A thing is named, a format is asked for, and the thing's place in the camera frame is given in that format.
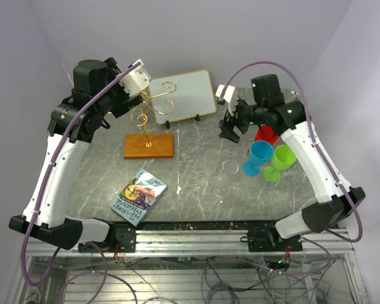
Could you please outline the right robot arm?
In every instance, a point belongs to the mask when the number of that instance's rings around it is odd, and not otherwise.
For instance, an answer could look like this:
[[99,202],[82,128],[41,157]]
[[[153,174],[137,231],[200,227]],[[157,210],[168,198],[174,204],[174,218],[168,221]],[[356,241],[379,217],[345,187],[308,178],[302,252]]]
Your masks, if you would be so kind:
[[[327,159],[327,153],[305,114],[301,101],[286,102],[276,75],[269,74],[251,80],[254,104],[249,105],[238,97],[233,86],[220,85],[215,93],[218,104],[227,109],[219,122],[220,137],[238,143],[249,126],[264,125],[273,129],[283,144],[274,148],[266,141],[256,141],[249,150],[249,159],[243,164],[248,176],[263,176],[277,182],[283,171],[294,162],[299,162],[305,171],[316,202],[300,211],[278,220],[274,231],[266,236],[267,245],[273,250],[281,250],[289,238],[310,232],[321,233],[329,227],[357,213],[357,206],[365,199],[361,187],[351,184],[337,170],[334,163]],[[260,170],[267,161],[270,166]]]

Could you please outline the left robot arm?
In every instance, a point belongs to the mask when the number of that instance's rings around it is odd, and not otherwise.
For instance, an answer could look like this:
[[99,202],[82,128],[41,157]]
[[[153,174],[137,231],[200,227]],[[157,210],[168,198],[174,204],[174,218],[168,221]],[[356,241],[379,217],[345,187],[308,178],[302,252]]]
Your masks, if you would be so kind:
[[46,155],[33,195],[23,213],[9,221],[11,230],[25,236],[23,253],[30,238],[64,250],[94,242],[101,251],[110,251],[117,242],[115,224],[68,217],[68,198],[95,132],[109,127],[105,116],[118,118],[137,106],[151,77],[142,60],[121,71],[115,59],[108,58],[80,61],[72,81],[70,95],[51,113]]

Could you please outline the clear smooth wine glass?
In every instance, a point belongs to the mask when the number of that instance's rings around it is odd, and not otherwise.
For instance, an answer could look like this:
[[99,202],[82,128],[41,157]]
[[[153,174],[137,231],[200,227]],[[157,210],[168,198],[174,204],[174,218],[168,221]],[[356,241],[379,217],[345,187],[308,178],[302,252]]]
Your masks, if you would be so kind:
[[235,174],[239,171],[239,165],[235,160],[223,158],[217,150],[205,152],[203,160],[207,174],[213,174],[217,169],[226,174]]

